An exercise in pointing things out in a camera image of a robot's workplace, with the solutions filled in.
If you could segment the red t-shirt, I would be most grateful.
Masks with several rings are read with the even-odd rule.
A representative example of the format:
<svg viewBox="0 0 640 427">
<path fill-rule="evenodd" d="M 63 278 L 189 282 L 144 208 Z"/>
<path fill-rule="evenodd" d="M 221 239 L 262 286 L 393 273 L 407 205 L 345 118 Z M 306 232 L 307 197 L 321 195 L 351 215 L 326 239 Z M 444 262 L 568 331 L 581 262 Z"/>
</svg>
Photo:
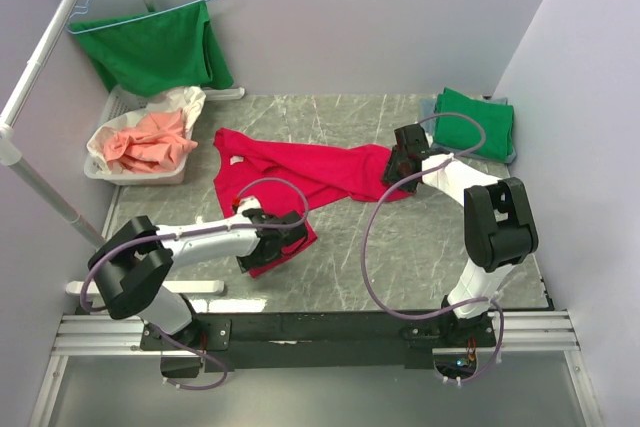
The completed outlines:
<svg viewBox="0 0 640 427">
<path fill-rule="evenodd" d="M 312 210 L 349 198 L 377 202 L 387 190 L 383 173 L 391 150 L 366 144 L 340 148 L 255 140 L 221 128 L 214 136 L 221 166 L 213 180 L 224 216 L 234 214 L 241 190 L 266 177 L 284 179 L 298 187 Z"/>
</svg>

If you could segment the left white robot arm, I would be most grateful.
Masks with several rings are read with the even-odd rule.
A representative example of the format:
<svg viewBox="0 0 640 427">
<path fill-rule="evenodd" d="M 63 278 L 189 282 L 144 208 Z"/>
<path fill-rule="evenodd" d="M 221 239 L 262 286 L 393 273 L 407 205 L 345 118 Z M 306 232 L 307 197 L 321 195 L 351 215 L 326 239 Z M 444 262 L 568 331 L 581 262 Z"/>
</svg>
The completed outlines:
<svg viewBox="0 0 640 427">
<path fill-rule="evenodd" d="M 137 316 L 163 331 L 173 346 L 186 349 L 199 339 L 200 325 L 188 300 L 164 286 L 171 270 L 234 257 L 249 273 L 295 254 L 309 238 L 299 213 L 278 217 L 256 205 L 200 225 L 156 226 L 140 216 L 94 254 L 88 279 L 111 319 Z"/>
</svg>

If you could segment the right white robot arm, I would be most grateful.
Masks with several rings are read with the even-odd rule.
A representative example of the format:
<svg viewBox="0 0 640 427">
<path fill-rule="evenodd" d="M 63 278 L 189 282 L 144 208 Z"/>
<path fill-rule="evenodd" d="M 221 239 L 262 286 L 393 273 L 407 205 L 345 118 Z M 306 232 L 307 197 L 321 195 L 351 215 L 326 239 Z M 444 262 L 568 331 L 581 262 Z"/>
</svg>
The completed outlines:
<svg viewBox="0 0 640 427">
<path fill-rule="evenodd" d="M 463 207 L 465 268 L 445 297 L 454 312 L 441 318 L 444 342 L 460 346 L 474 333 L 472 318 L 489 308 L 488 299 L 512 269 L 538 248 L 539 239 L 523 182 L 476 170 L 429 144 L 418 124 L 394 131 L 382 182 L 415 193 L 421 184 L 446 194 Z"/>
</svg>

